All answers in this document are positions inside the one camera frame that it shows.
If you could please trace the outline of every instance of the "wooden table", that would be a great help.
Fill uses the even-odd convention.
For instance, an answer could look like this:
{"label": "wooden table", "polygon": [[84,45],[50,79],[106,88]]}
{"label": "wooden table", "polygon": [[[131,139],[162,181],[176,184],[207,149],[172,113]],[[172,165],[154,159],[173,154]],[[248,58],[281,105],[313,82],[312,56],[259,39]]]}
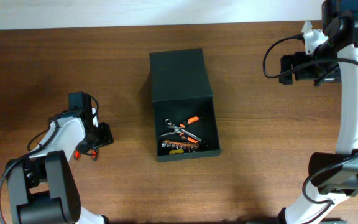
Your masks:
{"label": "wooden table", "polygon": [[[115,143],[70,161],[81,204],[112,221],[201,222],[275,217],[301,194],[314,152],[334,152],[341,86],[283,86],[265,51],[302,22],[0,31],[0,176],[9,159],[84,91]],[[158,163],[149,53],[202,47],[223,153]],[[303,50],[295,40],[268,59]],[[2,207],[10,221],[6,186]],[[358,223],[358,196],[330,217]]]}

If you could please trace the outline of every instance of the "box lid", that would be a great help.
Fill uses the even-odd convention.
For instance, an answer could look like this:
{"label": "box lid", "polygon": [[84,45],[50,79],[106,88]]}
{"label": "box lid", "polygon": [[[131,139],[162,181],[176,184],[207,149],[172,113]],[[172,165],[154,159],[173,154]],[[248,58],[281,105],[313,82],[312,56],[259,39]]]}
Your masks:
{"label": "box lid", "polygon": [[150,53],[152,101],[213,97],[203,50]]}

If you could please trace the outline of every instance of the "toolbox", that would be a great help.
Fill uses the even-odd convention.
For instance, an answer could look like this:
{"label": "toolbox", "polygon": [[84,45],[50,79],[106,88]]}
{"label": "toolbox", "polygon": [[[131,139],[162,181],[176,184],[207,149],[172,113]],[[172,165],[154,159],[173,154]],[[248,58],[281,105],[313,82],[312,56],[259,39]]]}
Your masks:
{"label": "toolbox", "polygon": [[[150,53],[150,69],[157,160],[176,161],[220,155],[213,93],[205,69],[203,50]],[[179,134],[160,136],[172,131],[165,121],[169,119],[173,124],[183,126],[184,121],[195,116],[200,119],[185,129],[208,142],[208,146],[200,146],[197,151],[170,154],[171,149],[167,148],[164,140],[185,141]]]}

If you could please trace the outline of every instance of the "yellow object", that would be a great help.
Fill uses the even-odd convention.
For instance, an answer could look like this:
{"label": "yellow object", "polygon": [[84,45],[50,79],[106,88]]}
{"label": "yellow object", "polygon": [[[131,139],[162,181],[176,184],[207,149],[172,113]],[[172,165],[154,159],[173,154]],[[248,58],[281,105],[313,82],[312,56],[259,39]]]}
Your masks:
{"label": "yellow object", "polygon": [[169,154],[170,155],[175,155],[175,154],[182,154],[184,152],[185,151],[183,149],[173,149],[173,150],[169,151]]}

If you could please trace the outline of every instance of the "robotic arm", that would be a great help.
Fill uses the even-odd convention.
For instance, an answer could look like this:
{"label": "robotic arm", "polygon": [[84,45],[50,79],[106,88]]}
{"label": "robotic arm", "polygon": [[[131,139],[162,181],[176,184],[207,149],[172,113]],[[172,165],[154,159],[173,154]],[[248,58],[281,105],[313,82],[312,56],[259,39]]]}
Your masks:
{"label": "robotic arm", "polygon": [[[326,0],[322,12],[323,29],[312,30],[305,23],[306,51],[285,55],[282,72],[292,69],[296,80],[313,79],[315,86],[342,83],[341,129],[336,154],[311,156],[303,194],[282,210],[280,223],[319,223],[336,205],[358,194],[358,1]],[[285,85],[293,83],[291,73],[277,78]]]}
{"label": "robotic arm", "polygon": [[[98,108],[91,107],[92,98],[82,92],[69,94],[69,109],[51,120],[48,133],[39,145],[20,162],[8,163],[9,168],[16,162],[7,176],[13,223],[108,223],[105,216],[94,215],[81,207],[68,165],[76,148],[82,153],[97,152],[100,147],[113,143],[109,125],[98,123]],[[48,191],[30,192],[46,182]]]}

